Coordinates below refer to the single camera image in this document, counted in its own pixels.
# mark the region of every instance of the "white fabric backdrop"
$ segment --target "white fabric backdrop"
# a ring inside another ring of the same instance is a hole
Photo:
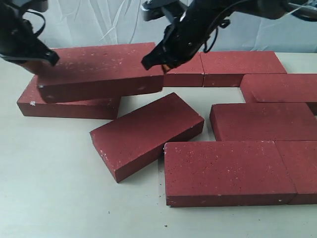
[[[140,4],[145,0],[50,0],[44,14],[47,27],[41,39],[52,48],[156,42],[168,25],[165,18],[144,22]],[[35,28],[41,19],[29,16]],[[291,15],[279,20],[234,13],[231,25],[221,29],[214,51],[273,50],[317,52],[317,23]]]

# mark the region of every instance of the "red brick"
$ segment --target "red brick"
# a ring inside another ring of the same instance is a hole
[[[164,87],[202,87],[203,81],[204,69],[200,54],[164,75]]]
[[[200,134],[204,119],[175,93],[90,132],[93,144],[117,182],[158,159],[168,141]]]
[[[159,66],[146,71],[141,60],[154,43],[56,49],[61,60],[39,73],[47,103],[149,94],[162,90]]]
[[[241,91],[247,103],[307,103],[317,115],[317,74],[247,74]]]
[[[201,54],[204,87],[239,87],[248,73],[286,73],[271,51],[229,51]]]
[[[290,204],[317,204],[317,141],[278,141],[276,146],[297,190]]]
[[[72,103],[45,103],[36,87],[37,77],[33,77],[17,104],[26,117],[115,119],[120,98],[95,99]]]
[[[305,103],[216,104],[210,120],[217,141],[317,140],[317,120]]]
[[[174,142],[164,150],[169,206],[281,205],[296,194],[272,141]]]

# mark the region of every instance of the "wire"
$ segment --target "wire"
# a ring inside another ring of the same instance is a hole
[[[218,21],[218,19],[219,19],[224,13],[226,13],[227,11],[229,11],[232,7],[234,7],[234,6],[238,5],[238,4],[247,2],[247,1],[254,1],[254,0],[241,0],[241,1],[238,1],[238,2],[233,3],[232,5],[230,5],[229,7],[225,8],[223,11],[221,11],[221,12],[214,18],[214,20],[213,20],[212,23],[210,24],[210,26],[209,26],[207,32],[209,32],[210,29],[213,28],[213,26],[216,24],[216,22]],[[218,31],[219,31],[218,27],[216,27],[215,30],[216,30],[216,33],[215,33],[214,39],[213,39],[212,44],[210,45],[210,47],[209,47],[208,49],[207,49],[207,41],[204,42],[204,45],[205,45],[205,46],[204,46],[204,53],[208,53],[208,52],[213,48],[213,46],[214,46],[215,43],[216,43],[216,40],[217,40],[217,37],[218,37]]]
[[[219,32],[219,27],[216,28],[216,33],[215,36],[213,38],[212,44],[209,46],[209,48],[207,49],[207,41],[204,43],[204,53],[208,53],[214,46],[214,44],[216,43],[217,37],[218,37],[218,32]]]
[[[299,5],[298,7],[293,7],[288,3],[283,2],[282,3],[282,7],[284,8],[284,10],[286,12],[288,12],[288,14],[302,20],[302,21],[308,21],[308,22],[317,22],[317,18],[316,17],[311,17],[311,16],[306,16],[304,14],[300,14],[299,11],[302,10],[302,8],[309,6],[309,1],[307,1],[305,4],[303,5]]]

